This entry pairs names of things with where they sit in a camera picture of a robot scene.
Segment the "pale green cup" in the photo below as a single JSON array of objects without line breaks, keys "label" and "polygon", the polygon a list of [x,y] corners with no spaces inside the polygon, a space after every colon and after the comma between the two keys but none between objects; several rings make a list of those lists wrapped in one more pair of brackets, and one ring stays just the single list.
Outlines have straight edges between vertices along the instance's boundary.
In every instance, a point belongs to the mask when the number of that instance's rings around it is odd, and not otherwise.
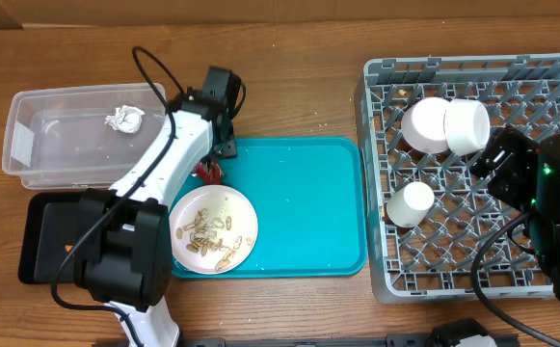
[{"label": "pale green cup", "polygon": [[398,227],[416,227],[435,200],[433,190],[423,182],[411,182],[387,201],[387,216]]}]

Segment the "clear plastic storage bin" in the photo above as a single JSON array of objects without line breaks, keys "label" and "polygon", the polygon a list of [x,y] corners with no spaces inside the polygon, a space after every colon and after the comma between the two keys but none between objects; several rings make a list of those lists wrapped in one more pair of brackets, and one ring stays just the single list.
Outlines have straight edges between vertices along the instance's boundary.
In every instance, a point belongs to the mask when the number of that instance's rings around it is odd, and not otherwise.
[{"label": "clear plastic storage bin", "polygon": [[[123,106],[140,109],[134,133],[111,126]],[[17,93],[7,119],[2,170],[27,189],[108,187],[139,161],[164,123],[146,83]]]}]

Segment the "teal serving tray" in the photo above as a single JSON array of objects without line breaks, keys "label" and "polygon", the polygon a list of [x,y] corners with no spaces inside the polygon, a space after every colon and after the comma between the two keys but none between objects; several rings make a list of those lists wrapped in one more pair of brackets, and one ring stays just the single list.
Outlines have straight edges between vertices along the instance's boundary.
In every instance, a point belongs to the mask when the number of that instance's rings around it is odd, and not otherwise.
[{"label": "teal serving tray", "polygon": [[360,152],[341,137],[244,138],[220,162],[258,217],[252,253],[227,279],[352,276],[367,258]]}]

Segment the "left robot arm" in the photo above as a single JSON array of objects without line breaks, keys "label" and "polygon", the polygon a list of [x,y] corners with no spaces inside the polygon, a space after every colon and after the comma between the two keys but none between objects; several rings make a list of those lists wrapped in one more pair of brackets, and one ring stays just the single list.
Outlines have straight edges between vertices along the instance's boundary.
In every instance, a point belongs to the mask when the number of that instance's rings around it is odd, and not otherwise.
[{"label": "left robot arm", "polygon": [[169,209],[198,163],[236,156],[232,120],[245,94],[238,75],[211,67],[201,90],[167,102],[164,125],[139,162],[79,201],[77,241],[64,263],[93,309],[117,316],[131,346],[179,343],[164,298],[173,267]]}]

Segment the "black plastic tray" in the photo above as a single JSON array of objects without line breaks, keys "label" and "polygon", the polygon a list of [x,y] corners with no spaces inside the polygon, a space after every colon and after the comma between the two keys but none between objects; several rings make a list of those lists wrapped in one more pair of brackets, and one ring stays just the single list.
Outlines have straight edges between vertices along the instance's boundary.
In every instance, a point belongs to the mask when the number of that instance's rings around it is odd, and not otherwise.
[{"label": "black plastic tray", "polygon": [[76,246],[80,237],[119,200],[115,191],[44,192],[31,198],[25,225],[18,279],[25,284],[73,282],[100,296],[113,295],[134,284],[129,253],[117,242],[125,237],[124,223],[111,215],[73,256],[65,245]]}]

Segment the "red snack wrapper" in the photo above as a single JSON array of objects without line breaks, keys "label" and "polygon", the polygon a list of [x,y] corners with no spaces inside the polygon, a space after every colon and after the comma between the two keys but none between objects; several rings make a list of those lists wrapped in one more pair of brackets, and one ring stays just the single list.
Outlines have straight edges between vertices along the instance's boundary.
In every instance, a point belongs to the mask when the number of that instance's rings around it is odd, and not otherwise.
[{"label": "red snack wrapper", "polygon": [[199,178],[205,185],[221,185],[226,176],[217,161],[198,162],[192,176]]}]

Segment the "pale green bowl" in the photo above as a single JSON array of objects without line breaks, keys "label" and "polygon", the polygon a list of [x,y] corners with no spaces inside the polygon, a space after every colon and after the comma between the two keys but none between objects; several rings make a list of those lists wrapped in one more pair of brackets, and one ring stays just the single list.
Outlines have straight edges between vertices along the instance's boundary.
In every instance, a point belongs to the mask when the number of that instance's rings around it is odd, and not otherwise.
[{"label": "pale green bowl", "polygon": [[463,156],[483,149],[490,138],[490,118],[483,103],[453,99],[444,116],[446,141],[452,152]]}]

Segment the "white plate with food scraps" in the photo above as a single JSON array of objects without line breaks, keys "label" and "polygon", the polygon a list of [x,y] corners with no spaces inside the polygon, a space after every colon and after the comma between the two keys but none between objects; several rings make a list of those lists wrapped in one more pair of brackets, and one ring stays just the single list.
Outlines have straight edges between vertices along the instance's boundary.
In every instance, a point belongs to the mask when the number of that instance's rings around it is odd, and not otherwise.
[{"label": "white plate with food scraps", "polygon": [[199,187],[176,202],[170,214],[173,258],[199,275],[235,269],[253,251],[258,219],[253,205],[224,185]]}]

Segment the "white tissue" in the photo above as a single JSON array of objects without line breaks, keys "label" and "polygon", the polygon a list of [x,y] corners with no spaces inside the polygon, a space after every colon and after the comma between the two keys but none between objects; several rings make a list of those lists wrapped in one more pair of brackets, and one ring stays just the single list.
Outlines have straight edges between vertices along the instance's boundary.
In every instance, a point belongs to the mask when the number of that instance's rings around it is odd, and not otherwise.
[{"label": "white tissue", "polygon": [[145,112],[137,107],[123,105],[115,109],[113,115],[105,118],[105,123],[115,131],[134,134],[139,131]]}]

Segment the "grey dishwasher rack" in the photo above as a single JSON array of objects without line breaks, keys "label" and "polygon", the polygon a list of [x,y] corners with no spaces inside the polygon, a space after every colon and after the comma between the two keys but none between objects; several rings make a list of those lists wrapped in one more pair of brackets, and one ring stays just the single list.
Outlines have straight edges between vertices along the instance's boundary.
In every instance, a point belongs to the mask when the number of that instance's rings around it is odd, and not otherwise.
[{"label": "grey dishwasher rack", "polygon": [[[469,169],[477,153],[427,154],[404,140],[405,112],[426,97],[477,100],[492,129],[507,125],[541,142],[560,135],[560,54],[383,58],[368,61],[355,91],[366,191],[372,290],[386,304],[472,297],[480,246],[517,214]],[[435,200],[416,227],[389,222],[389,198],[428,184]]]}]

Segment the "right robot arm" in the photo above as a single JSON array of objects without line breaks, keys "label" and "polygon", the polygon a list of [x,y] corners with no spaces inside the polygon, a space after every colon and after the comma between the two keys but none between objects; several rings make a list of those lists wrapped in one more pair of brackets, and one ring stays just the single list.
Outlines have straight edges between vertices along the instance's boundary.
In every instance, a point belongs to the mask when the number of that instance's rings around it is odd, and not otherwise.
[{"label": "right robot arm", "polygon": [[526,253],[536,257],[560,301],[560,134],[535,142],[512,125],[499,128],[470,171],[478,177],[488,176],[490,195],[519,211],[519,216],[490,236],[474,257],[470,268],[473,292],[489,311],[513,328],[551,346],[559,345],[559,340],[496,307],[483,292],[479,271],[494,242],[523,227],[531,244]]}]

